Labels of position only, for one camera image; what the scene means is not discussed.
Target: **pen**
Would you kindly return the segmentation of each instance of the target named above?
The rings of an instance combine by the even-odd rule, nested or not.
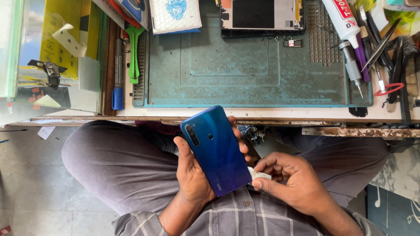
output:
[[[115,41],[115,87],[112,91],[112,109],[114,110],[124,110],[123,46],[123,40],[117,38]]]

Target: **man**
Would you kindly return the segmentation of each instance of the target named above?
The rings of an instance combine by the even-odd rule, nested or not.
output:
[[[293,128],[276,135],[300,156],[269,154],[255,170],[272,180],[257,178],[222,197],[181,137],[93,121],[69,136],[62,156],[83,186],[122,215],[116,236],[383,235],[344,208],[384,165],[381,138],[304,136]],[[239,148],[249,161],[241,140]]]

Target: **foam packaging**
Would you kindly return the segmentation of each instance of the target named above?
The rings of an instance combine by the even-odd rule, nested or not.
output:
[[[181,33],[200,28],[198,0],[150,0],[153,34]]]

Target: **red rubber band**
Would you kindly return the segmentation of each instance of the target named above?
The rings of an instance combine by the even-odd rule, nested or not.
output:
[[[389,91],[386,91],[385,93],[381,93],[381,90],[379,90],[379,91],[377,91],[377,92],[375,93],[375,96],[382,96],[382,95],[386,95],[386,94],[388,94],[388,93],[392,93],[392,92],[394,92],[394,91],[397,91],[397,90],[399,90],[399,89],[403,88],[403,87],[404,87],[404,84],[403,84],[403,83],[388,84],[387,86],[385,86],[385,89],[387,89],[387,88],[391,88],[391,87],[395,87],[395,86],[398,86],[398,87],[397,87],[397,88],[395,88],[395,89],[391,89],[391,90],[389,90]]]

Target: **smartphone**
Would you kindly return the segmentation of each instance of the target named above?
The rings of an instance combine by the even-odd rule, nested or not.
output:
[[[186,119],[181,124],[181,130],[217,196],[223,196],[252,181],[221,106]]]

